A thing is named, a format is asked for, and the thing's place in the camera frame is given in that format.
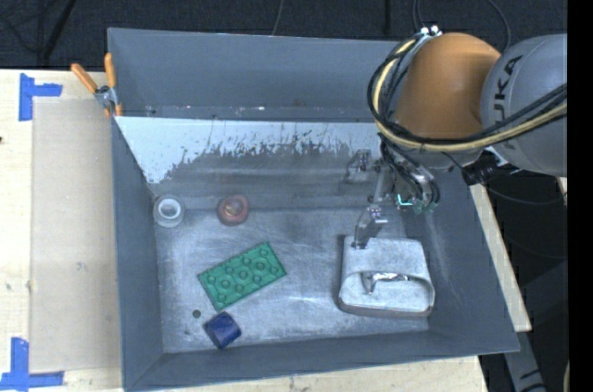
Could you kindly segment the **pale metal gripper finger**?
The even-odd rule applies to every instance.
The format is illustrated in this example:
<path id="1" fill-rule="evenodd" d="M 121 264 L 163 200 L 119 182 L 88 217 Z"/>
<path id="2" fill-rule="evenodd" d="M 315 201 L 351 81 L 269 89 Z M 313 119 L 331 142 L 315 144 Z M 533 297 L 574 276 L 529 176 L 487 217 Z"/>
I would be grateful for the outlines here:
<path id="1" fill-rule="evenodd" d="M 351 246 L 355 249 L 365 249 L 370 239 L 376 237 L 387 223 L 388 219 L 381 207 L 367 207 L 357 220 Z"/>
<path id="2" fill-rule="evenodd" d="M 342 182 L 346 184 L 367 183 L 370 177 L 371 151 L 360 149 L 348 161 Z"/>

